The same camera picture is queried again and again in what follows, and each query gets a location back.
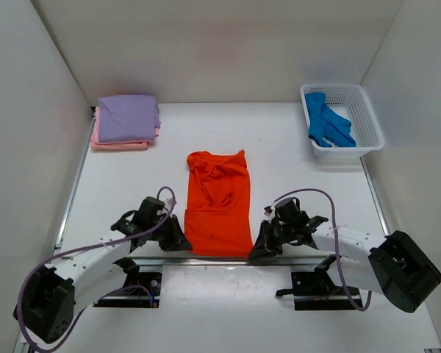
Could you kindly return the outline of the orange t shirt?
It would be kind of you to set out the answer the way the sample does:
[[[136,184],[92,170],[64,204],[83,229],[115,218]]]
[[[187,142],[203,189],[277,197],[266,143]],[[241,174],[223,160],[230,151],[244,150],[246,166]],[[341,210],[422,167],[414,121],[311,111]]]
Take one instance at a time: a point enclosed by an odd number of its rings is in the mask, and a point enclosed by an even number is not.
[[[213,257],[247,257],[253,248],[250,176],[245,152],[187,156],[189,180],[184,234],[192,252]]]

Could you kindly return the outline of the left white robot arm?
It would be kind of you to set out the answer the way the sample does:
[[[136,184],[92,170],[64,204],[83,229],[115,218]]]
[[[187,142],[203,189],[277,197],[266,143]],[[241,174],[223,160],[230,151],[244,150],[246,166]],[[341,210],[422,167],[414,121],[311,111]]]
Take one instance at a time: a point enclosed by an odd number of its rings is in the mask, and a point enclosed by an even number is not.
[[[164,252],[192,246],[173,214],[174,197],[146,197],[139,208],[124,213],[108,233],[89,246],[44,260],[21,286],[13,316],[27,341],[33,336],[60,345],[90,305],[132,290],[150,290],[135,281],[139,268],[132,253],[149,241]]]

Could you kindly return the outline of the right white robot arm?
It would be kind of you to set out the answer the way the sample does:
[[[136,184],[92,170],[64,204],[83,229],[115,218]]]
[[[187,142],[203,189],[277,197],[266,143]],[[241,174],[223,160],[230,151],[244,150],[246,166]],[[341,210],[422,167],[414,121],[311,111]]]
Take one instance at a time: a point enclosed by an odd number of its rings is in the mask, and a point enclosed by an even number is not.
[[[374,236],[338,226],[333,218],[310,217],[296,197],[266,207],[249,262],[280,256],[283,246],[308,246],[329,255],[312,270],[295,271],[292,288],[276,296],[307,299],[308,310],[327,310],[335,295],[357,296],[367,290],[384,296],[405,313],[413,313],[441,284],[441,272],[416,242],[402,231]]]

